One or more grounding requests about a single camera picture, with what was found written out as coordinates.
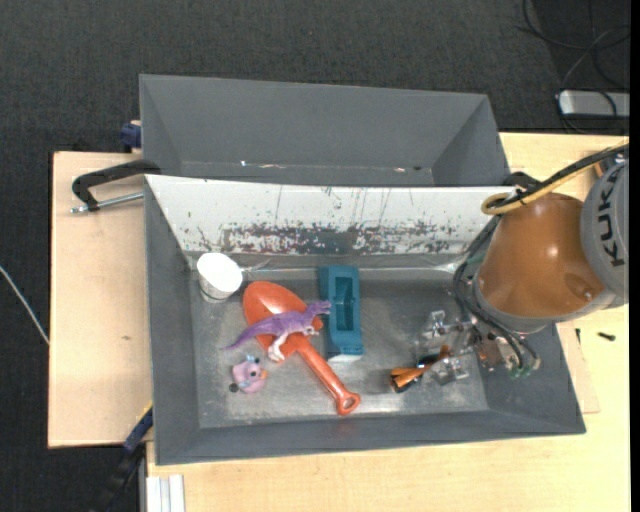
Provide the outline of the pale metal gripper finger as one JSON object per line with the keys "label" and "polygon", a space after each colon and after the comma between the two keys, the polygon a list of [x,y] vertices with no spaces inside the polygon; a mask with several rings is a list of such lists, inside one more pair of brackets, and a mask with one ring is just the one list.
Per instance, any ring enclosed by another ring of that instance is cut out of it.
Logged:
{"label": "pale metal gripper finger", "polygon": [[439,353],[444,346],[448,352],[459,352],[469,343],[471,330],[472,321],[468,316],[434,311],[418,331],[416,352]]}
{"label": "pale metal gripper finger", "polygon": [[430,377],[439,385],[446,385],[470,377],[465,357],[459,355],[440,356],[430,368]]}

